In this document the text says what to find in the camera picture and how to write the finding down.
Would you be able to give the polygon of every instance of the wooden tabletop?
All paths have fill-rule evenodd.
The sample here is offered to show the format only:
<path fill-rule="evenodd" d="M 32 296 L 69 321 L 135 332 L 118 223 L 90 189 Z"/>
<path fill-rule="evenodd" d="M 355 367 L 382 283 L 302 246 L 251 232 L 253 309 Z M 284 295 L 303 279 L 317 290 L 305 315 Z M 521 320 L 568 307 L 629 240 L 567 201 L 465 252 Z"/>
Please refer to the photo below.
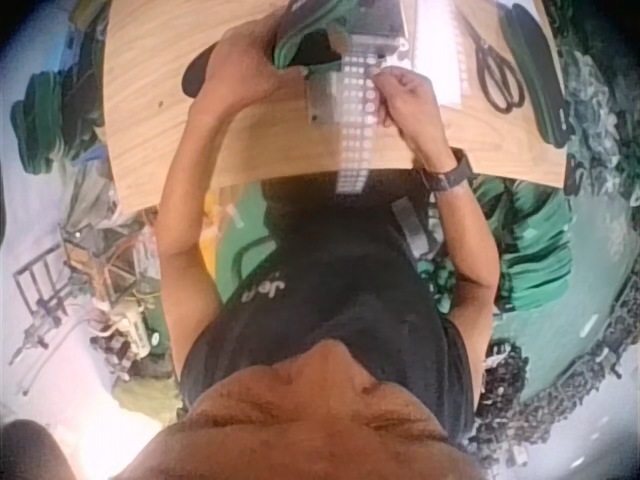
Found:
<path fill-rule="evenodd" d="M 403 1 L 413 36 L 415 2 Z M 160 200 L 192 102 L 181 89 L 189 63 L 227 29 L 286 3 L 287 0 L 113 0 L 105 57 L 104 108 L 111 166 L 125 211 L 156 205 Z M 511 59 L 500 34 L 495 4 L 491 0 L 457 3 L 473 19 L 481 35 Z M 535 3 L 543 29 L 553 42 L 541 0 Z M 475 72 L 473 43 L 466 36 L 463 41 L 467 68 Z M 529 101 L 508 116 L 498 114 L 485 100 L 472 74 L 462 108 L 443 107 L 442 116 L 450 143 L 467 151 L 476 173 L 563 185 L 566 151 L 542 141 Z M 212 187 L 336 170 L 337 139 L 335 127 L 309 124 L 304 83 L 294 82 L 234 120 Z M 412 167 L 412 155 L 393 129 L 380 129 L 371 166 Z"/>

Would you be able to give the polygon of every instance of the t-shirt logo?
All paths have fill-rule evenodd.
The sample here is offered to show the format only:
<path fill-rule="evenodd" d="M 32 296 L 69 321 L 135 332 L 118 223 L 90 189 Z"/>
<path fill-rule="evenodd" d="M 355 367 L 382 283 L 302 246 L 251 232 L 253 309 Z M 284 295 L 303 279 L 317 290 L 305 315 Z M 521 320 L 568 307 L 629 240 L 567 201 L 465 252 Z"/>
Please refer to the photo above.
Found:
<path fill-rule="evenodd" d="M 248 303 L 254 299 L 257 294 L 266 295 L 270 299 L 274 298 L 280 290 L 284 290 L 287 284 L 280 279 L 280 272 L 275 272 L 269 275 L 259 285 L 253 285 L 251 288 L 245 290 L 242 294 L 242 303 Z"/>

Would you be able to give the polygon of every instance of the hand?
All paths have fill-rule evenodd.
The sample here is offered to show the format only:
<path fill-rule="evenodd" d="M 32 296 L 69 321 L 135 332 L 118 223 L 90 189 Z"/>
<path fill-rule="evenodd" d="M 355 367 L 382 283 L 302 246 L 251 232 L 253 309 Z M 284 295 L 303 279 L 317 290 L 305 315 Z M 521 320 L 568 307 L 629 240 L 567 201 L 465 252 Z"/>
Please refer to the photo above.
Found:
<path fill-rule="evenodd" d="M 428 78 L 401 67 L 388 67 L 373 81 L 381 94 L 379 117 L 393 124 L 411 151 L 433 173 L 446 173 L 457 162 L 444 132 L 440 108 Z"/>
<path fill-rule="evenodd" d="M 276 10 L 224 34 L 211 54 L 192 113 L 206 116 L 222 111 L 233 116 L 272 95 L 292 77 L 304 76 L 300 67 L 279 71 L 273 66 L 271 52 L 282 12 Z"/>

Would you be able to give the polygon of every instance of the scissors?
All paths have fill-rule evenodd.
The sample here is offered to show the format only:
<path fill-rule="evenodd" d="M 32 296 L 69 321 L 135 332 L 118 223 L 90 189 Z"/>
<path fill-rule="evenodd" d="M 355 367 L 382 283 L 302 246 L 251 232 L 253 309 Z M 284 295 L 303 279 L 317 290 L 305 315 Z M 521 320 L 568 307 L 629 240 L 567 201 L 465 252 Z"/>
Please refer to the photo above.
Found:
<path fill-rule="evenodd" d="M 525 102 L 524 86 L 518 77 L 518 72 L 509 60 L 500 55 L 498 51 L 480 36 L 469 19 L 457 8 L 465 30 L 476 46 L 476 63 L 478 69 L 478 81 L 485 98 L 491 106 L 505 115 L 516 108 L 521 108 Z M 491 79 L 495 89 L 500 92 L 502 101 L 496 99 L 489 88 L 488 79 Z M 511 86 L 515 85 L 517 92 L 514 95 Z"/>

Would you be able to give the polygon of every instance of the sheet of labels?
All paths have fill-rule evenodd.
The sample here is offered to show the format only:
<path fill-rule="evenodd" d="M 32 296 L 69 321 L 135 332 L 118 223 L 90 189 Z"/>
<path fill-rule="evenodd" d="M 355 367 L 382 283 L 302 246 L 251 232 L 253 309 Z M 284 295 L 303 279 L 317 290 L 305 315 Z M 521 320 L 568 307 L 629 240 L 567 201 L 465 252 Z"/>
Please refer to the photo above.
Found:
<path fill-rule="evenodd" d="M 342 195 L 362 193 L 375 151 L 379 100 L 371 68 L 379 68 L 382 62 L 372 51 L 373 47 L 354 45 L 342 59 L 337 92 L 341 158 L 336 189 Z"/>

